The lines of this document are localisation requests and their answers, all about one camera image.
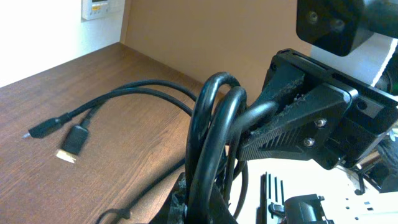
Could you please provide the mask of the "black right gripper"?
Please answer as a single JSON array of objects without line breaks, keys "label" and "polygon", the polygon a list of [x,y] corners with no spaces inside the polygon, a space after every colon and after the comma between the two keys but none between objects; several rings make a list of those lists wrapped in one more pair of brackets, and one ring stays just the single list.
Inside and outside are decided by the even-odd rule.
[{"label": "black right gripper", "polygon": [[277,52],[253,108],[276,114],[242,143],[237,159],[313,159],[324,169],[364,159],[397,122],[397,100],[293,49]]}]

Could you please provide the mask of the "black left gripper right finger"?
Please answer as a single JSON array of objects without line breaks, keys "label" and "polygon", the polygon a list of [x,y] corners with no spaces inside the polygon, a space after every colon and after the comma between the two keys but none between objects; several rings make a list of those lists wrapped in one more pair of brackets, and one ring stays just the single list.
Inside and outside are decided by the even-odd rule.
[{"label": "black left gripper right finger", "polygon": [[212,224],[238,224],[224,203],[223,197],[214,185],[211,192],[211,223]]}]

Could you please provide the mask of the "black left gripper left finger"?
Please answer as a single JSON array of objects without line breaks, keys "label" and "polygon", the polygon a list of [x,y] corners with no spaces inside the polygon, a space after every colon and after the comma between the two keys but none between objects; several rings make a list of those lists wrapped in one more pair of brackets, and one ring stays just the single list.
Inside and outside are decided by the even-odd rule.
[{"label": "black left gripper left finger", "polygon": [[149,224],[184,224],[186,191],[185,173],[182,172],[163,206]]}]

